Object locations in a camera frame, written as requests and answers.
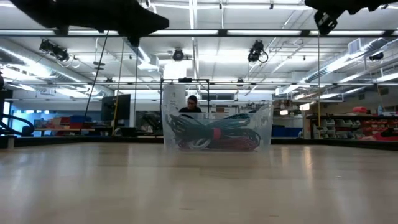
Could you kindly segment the shelving rack with red items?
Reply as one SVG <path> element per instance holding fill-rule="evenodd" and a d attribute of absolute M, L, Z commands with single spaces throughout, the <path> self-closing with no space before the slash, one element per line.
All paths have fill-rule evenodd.
<path fill-rule="evenodd" d="M 313 112 L 303 121 L 305 139 L 398 142 L 398 111 L 354 107 L 350 113 Z"/>

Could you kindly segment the overhead light bar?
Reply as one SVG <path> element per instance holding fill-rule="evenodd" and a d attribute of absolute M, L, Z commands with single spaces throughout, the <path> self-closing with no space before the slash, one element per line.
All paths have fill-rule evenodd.
<path fill-rule="evenodd" d="M 70 30 L 65 37 L 119 37 L 116 31 Z M 0 37 L 61 37 L 51 29 L 0 29 Z M 304 37 L 315 38 L 321 34 L 317 30 L 238 30 L 238 29 L 166 29 L 153 32 L 148 37 Z M 394 37 L 398 38 L 397 30 L 333 30 L 325 35 L 326 38 L 355 38 L 355 37 Z"/>

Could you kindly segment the black metal frame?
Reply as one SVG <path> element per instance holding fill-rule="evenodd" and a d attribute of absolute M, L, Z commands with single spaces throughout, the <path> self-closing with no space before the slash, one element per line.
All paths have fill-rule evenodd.
<path fill-rule="evenodd" d="M 195 79 L 195 78 L 178 78 L 178 79 L 160 79 L 160 106 L 162 106 L 162 100 L 164 98 L 163 94 L 163 83 L 164 82 L 169 82 L 169 84 L 173 84 L 175 82 L 177 83 L 195 83 L 196 85 L 203 86 L 203 83 L 206 83 L 207 86 L 204 86 L 204 89 L 207 91 L 207 95 L 210 95 L 210 80 L 209 79 Z"/>

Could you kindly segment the black monitor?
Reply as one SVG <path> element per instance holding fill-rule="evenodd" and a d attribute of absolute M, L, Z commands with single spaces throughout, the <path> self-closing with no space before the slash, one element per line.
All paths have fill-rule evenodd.
<path fill-rule="evenodd" d="M 130 118 L 130 95 L 108 96 L 101 100 L 101 120 L 113 121 L 129 120 Z"/>

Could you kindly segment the table with red boxes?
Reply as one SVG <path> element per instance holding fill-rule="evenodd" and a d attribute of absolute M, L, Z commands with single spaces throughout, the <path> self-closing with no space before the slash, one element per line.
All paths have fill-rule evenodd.
<path fill-rule="evenodd" d="M 50 119 L 37 119 L 34 121 L 36 131 L 92 131 L 94 124 L 87 116 L 73 115 L 61 116 Z"/>

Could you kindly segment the clear plastic bin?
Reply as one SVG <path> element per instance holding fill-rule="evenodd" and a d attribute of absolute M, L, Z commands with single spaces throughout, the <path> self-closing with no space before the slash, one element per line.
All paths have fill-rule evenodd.
<path fill-rule="evenodd" d="M 273 106 L 249 113 L 179 113 L 164 110 L 167 150 L 257 152 L 271 145 Z"/>

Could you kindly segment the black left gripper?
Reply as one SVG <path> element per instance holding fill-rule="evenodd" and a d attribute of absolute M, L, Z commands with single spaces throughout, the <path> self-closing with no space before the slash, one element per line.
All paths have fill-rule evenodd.
<path fill-rule="evenodd" d="M 56 0 L 57 34 L 67 35 L 70 26 L 85 27 L 102 33 L 116 31 L 128 37 L 131 47 L 140 38 L 169 28 L 169 20 L 143 8 L 137 0 Z"/>

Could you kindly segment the vertical yellow pole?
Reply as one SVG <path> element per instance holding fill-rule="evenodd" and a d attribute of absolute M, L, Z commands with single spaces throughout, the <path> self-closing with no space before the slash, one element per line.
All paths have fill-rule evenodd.
<path fill-rule="evenodd" d="M 321 127 L 321 118 L 320 118 L 320 31 L 318 31 L 317 35 L 317 47 L 318 47 L 318 62 L 317 62 L 317 73 L 318 73 L 318 93 L 317 93 L 317 129 Z"/>

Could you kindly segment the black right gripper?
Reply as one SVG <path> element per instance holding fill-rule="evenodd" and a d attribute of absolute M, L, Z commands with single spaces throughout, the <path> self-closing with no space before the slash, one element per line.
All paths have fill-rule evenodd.
<path fill-rule="evenodd" d="M 337 18 L 344 11 L 356 14 L 362 8 L 376 10 L 381 5 L 389 4 L 389 0 L 305 0 L 305 5 L 318 10 L 314 20 L 320 35 L 328 35 L 337 26 Z"/>

